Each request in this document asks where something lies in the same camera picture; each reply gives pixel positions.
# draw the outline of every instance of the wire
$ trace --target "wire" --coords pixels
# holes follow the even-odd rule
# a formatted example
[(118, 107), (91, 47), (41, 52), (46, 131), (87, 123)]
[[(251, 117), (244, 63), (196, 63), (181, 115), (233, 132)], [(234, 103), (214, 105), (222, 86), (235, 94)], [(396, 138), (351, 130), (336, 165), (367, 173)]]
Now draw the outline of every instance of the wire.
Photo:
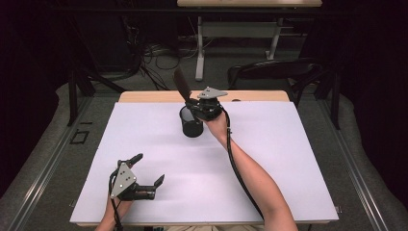
[(261, 210), (259, 209), (257, 203), (255, 202), (254, 198), (252, 197), (251, 193), (249, 193), (249, 190), (246, 188), (246, 185), (244, 181), (242, 180), (242, 177), (240, 175), (240, 172), (237, 169), (237, 166), (235, 165), (234, 161), (234, 156), (232, 155), (232, 149), (231, 149), (231, 127), (230, 127), (230, 118), (227, 113), (227, 111), (222, 108), (222, 110), (225, 112), (226, 120), (227, 120), (227, 150), (228, 150), (228, 156), (231, 162), (232, 169), (235, 172), (235, 175), (237, 176), (238, 181), (240, 182), (243, 190), (245, 191), (246, 195), (248, 196), (249, 200), (252, 202), (254, 205), (255, 209), (258, 211), (259, 215), (261, 216), (262, 219), (264, 219), (264, 216), (262, 215)]

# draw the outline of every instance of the forearm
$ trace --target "forearm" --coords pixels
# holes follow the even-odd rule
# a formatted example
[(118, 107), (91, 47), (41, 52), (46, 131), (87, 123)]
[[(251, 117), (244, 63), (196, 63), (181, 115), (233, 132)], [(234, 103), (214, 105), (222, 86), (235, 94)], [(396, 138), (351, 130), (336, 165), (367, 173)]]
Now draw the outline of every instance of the forearm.
[[(227, 150), (227, 142), (220, 143)], [(265, 218), (266, 230), (296, 230), (288, 204), (270, 175), (232, 140), (231, 151), (243, 182)]]

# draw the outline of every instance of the floor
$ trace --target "floor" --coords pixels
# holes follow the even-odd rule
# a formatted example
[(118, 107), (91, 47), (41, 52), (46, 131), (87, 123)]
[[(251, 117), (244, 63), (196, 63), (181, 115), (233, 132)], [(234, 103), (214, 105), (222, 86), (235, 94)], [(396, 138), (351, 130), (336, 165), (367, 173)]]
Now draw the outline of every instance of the floor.
[[(303, 39), (281, 38), (277, 59), (295, 57)], [(146, 66), (157, 73), (156, 80), (175, 90), (171, 81), (173, 67), (183, 67), (194, 90), (207, 86), (224, 90), (225, 73), (229, 66), (248, 64), (265, 58), (269, 43), (254, 39), (206, 40), (204, 80), (195, 82), (195, 56), (183, 53), (175, 58), (165, 48), (156, 48)], [(108, 78), (116, 75), (105, 73)], [(138, 73), (131, 78), (115, 80), (128, 90), (154, 90), (151, 79)], [(67, 127), (69, 116), (67, 86), (58, 90), (60, 106), (38, 146), (1, 198), (0, 230), (90, 230), (69, 223), (83, 182), (86, 179), (94, 152), (103, 135), (118, 94), (98, 82), (93, 83), (94, 97), (79, 97), (80, 115)], [(316, 101), (311, 94), (299, 106), (299, 115), (314, 149), (320, 170), (339, 209), (340, 220), (327, 225), (314, 225), (312, 230), (408, 230), (408, 214), (388, 192), (381, 177), (372, 167), (360, 143), (352, 104), (341, 99), (340, 125), (336, 130), (328, 119), (325, 100)], [(70, 143), (76, 131), (89, 131), (84, 145)], [(299, 230), (308, 225), (299, 224)]]

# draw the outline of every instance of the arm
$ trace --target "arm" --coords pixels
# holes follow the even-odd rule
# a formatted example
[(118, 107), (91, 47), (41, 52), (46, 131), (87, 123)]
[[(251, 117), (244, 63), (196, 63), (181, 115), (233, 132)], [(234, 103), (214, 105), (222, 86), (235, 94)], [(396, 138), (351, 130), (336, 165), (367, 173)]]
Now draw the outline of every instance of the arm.
[[(115, 198), (115, 204), (119, 203), (119, 199)], [(119, 213), (120, 218), (123, 218), (125, 214), (129, 211), (130, 207), (132, 206), (133, 201), (121, 201), (119, 207), (117, 208), (117, 212)], [(96, 227), (95, 231), (112, 231), (114, 230), (116, 225), (115, 216), (114, 216), (114, 208), (112, 207), (111, 198), (108, 196), (108, 200), (106, 203), (105, 214)]]
[[(219, 143), (227, 149), (225, 113), (214, 120), (204, 122)], [(291, 210), (274, 180), (232, 139), (231, 150), (242, 180), (264, 216), (265, 230), (297, 230)]]

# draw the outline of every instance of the black curtain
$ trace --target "black curtain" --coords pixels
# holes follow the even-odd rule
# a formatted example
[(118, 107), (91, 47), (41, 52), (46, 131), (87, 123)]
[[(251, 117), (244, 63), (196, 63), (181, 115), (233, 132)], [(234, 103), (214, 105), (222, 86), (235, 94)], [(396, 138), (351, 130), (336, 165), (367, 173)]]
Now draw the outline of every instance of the black curtain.
[(0, 6), (0, 127), (3, 193), (30, 156), (58, 107), (56, 89), (67, 82), (67, 56), (35, 1)]
[(390, 191), (408, 208), (408, 7), (406, 1), (325, 0), (358, 16), (317, 20), (301, 57), (339, 66), (363, 147)]

